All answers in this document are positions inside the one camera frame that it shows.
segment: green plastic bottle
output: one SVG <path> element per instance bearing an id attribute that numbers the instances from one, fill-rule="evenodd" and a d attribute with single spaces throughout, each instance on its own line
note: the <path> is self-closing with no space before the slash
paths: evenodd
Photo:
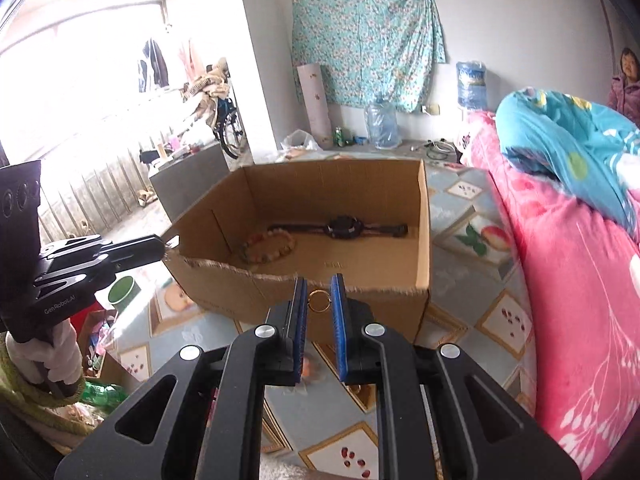
<path id="1" fill-rule="evenodd" d="M 87 381 L 80 401 L 111 411 L 117 408 L 126 398 L 127 394 L 124 389 L 117 384 L 103 386 L 102 384 Z"/>

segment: black hair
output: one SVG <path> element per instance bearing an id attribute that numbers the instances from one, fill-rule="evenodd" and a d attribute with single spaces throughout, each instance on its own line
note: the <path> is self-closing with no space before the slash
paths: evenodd
<path id="1" fill-rule="evenodd" d="M 622 49 L 622 54 L 620 55 L 620 70 L 622 70 L 622 58 L 625 56 L 631 56 L 636 62 L 636 66 L 638 67 L 638 71 L 640 72 L 640 62 L 638 61 L 638 56 L 636 53 L 631 50 L 628 46 Z"/>

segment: watch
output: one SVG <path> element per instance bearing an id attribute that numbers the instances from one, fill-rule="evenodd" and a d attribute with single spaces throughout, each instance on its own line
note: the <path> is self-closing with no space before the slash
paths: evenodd
<path id="1" fill-rule="evenodd" d="M 407 224 L 380 225 L 365 224 L 362 220 L 353 216 L 342 215 L 331 220 L 328 224 L 274 224 L 269 226 L 269 231 L 282 229 L 290 233 L 316 233 L 325 234 L 338 240 L 351 240 L 361 235 L 380 236 L 389 235 L 393 238 L 401 238 L 409 232 Z"/>

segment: beaded bracelet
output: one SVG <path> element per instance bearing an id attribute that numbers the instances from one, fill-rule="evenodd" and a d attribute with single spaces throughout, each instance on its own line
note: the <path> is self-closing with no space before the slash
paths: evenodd
<path id="1" fill-rule="evenodd" d="M 255 256 L 249 254 L 248 250 L 250 247 L 274 236 L 284 238 L 286 240 L 284 246 L 271 253 L 256 254 Z M 244 245 L 242 245 L 242 248 L 240 249 L 240 256 L 248 264 L 267 264 L 282 258 L 283 256 L 287 256 L 287 254 L 289 254 L 295 247 L 296 239 L 291 236 L 291 234 L 284 229 L 273 229 L 271 231 L 251 235 Z"/>

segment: paper roll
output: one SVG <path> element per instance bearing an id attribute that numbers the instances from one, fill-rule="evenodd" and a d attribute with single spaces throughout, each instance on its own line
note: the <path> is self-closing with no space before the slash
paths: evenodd
<path id="1" fill-rule="evenodd" d="M 302 95 L 305 98 L 306 114 L 309 117 L 311 135 L 314 136 L 321 148 L 330 148 L 334 145 L 334 139 L 320 65 L 311 63 L 299 66 L 298 75 L 300 76 Z"/>

